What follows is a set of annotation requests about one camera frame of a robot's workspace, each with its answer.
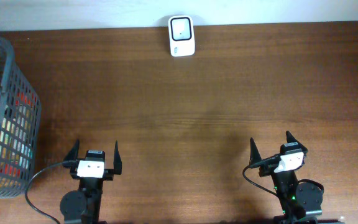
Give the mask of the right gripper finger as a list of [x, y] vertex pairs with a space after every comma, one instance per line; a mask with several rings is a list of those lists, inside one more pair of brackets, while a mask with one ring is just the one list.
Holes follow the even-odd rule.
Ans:
[[286, 139], [287, 139], [287, 143], [297, 143], [298, 146], [302, 149], [303, 153], [306, 154], [308, 152], [308, 149], [302, 145], [301, 142], [299, 142], [293, 135], [291, 132], [286, 131]]
[[249, 168], [254, 169], [261, 165], [262, 158], [260, 156], [259, 150], [257, 149], [256, 143], [253, 138], [250, 138], [250, 159], [249, 159]]

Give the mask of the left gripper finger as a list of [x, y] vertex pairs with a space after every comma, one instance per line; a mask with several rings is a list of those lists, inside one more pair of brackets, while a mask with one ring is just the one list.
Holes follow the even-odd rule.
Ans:
[[114, 146], [113, 171], [114, 171], [114, 175], [122, 174], [122, 160], [121, 160], [121, 156], [119, 154], [117, 141], [115, 142], [115, 146]]
[[72, 147], [72, 149], [68, 152], [68, 154], [63, 159], [62, 166], [64, 168], [73, 167], [78, 160], [78, 151], [80, 147], [80, 140], [77, 139]]

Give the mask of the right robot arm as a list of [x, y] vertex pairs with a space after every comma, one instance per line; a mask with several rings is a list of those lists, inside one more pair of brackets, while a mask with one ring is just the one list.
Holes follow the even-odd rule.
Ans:
[[[249, 165], [242, 171], [243, 178], [279, 199], [283, 215], [273, 217], [274, 223], [318, 223], [317, 216], [322, 214], [324, 186], [296, 177], [295, 171], [305, 164], [308, 149], [289, 131], [286, 132], [286, 140], [278, 154], [263, 159], [251, 138]], [[274, 190], [250, 180], [246, 176], [248, 169], [258, 169], [260, 177], [270, 176]]]

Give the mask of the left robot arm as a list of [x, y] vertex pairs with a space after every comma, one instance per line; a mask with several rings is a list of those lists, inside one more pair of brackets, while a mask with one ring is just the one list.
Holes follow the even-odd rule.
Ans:
[[103, 194], [103, 183], [122, 174], [122, 160], [118, 143], [114, 146], [113, 168], [105, 167], [104, 151], [88, 150], [84, 158], [78, 157], [80, 142], [65, 156], [63, 167], [70, 170], [72, 179], [79, 181], [78, 189], [66, 193], [60, 201], [60, 211], [65, 223], [101, 223], [99, 213]]

